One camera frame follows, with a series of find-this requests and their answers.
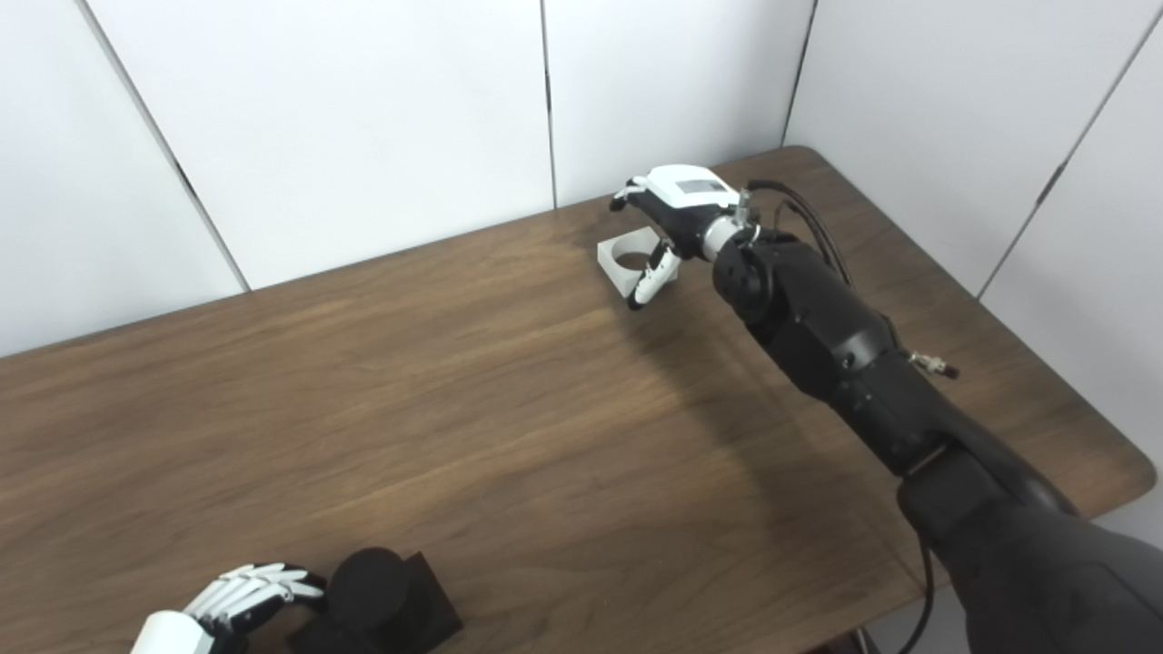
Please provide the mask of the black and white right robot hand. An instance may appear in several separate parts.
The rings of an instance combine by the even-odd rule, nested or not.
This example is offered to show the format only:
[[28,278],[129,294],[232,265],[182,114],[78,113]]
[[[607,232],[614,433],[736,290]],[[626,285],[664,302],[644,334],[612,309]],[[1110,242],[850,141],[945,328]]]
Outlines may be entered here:
[[732,240],[744,242],[759,236],[759,225],[751,218],[750,194],[732,189],[707,168],[668,164],[635,175],[611,196],[608,211],[634,207],[651,219],[651,251],[645,266],[635,277],[619,279],[614,253],[602,270],[611,277],[629,310],[644,310],[661,289],[677,279],[682,262],[701,258],[715,262]]

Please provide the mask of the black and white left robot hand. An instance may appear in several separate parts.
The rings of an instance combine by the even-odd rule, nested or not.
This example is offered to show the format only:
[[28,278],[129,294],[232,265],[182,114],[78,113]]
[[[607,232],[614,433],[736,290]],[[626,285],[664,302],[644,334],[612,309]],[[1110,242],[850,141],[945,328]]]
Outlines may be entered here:
[[179,611],[150,614],[133,653],[245,653],[250,637],[287,606],[324,610],[323,575],[285,562],[220,574]]

